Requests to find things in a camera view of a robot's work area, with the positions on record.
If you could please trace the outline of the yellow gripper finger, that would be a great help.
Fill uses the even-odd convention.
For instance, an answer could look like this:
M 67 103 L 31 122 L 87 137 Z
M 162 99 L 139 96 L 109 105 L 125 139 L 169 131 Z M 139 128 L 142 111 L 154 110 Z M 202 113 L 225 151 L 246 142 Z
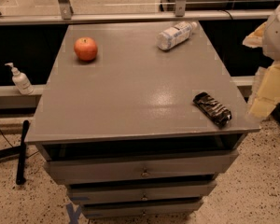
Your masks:
M 266 22 L 260 25 L 254 32 L 247 35 L 243 40 L 243 45 L 249 48 L 261 48 L 263 46 L 263 34 Z
M 248 115 L 266 119 L 280 103 L 280 62 L 260 67 L 254 76 L 252 94 L 248 99 Z

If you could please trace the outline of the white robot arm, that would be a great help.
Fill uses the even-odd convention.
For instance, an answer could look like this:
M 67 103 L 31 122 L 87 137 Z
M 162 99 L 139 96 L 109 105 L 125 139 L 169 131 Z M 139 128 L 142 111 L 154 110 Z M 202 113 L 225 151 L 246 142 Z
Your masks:
M 263 54 L 273 60 L 268 68 L 260 68 L 255 74 L 248 100 L 248 115 L 266 119 L 280 104 L 280 5 L 266 22 L 245 37 L 243 45 L 262 48 Z

